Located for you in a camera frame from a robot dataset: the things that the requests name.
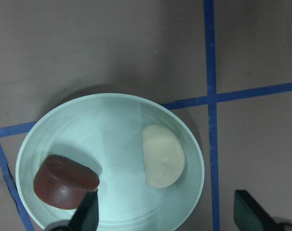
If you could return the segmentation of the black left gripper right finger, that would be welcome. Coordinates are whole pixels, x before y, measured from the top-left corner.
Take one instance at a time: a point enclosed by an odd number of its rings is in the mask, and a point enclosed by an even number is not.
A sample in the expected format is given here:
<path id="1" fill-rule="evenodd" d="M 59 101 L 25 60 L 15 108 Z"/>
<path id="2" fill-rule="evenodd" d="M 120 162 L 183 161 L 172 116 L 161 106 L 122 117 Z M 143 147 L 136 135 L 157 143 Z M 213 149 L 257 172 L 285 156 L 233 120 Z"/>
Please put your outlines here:
<path id="1" fill-rule="evenodd" d="M 234 222 L 239 231 L 292 231 L 292 222 L 275 221 L 246 190 L 234 192 Z"/>

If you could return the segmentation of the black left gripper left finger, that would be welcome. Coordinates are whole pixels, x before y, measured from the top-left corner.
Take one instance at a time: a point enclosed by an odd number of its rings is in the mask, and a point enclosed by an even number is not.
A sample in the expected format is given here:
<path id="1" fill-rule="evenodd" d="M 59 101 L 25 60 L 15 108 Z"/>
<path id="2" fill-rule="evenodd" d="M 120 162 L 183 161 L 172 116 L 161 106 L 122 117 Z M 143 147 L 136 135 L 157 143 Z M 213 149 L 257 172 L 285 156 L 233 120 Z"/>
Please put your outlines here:
<path id="1" fill-rule="evenodd" d="M 97 192 L 85 194 L 68 224 L 52 225 L 49 231 L 96 231 L 99 224 Z"/>

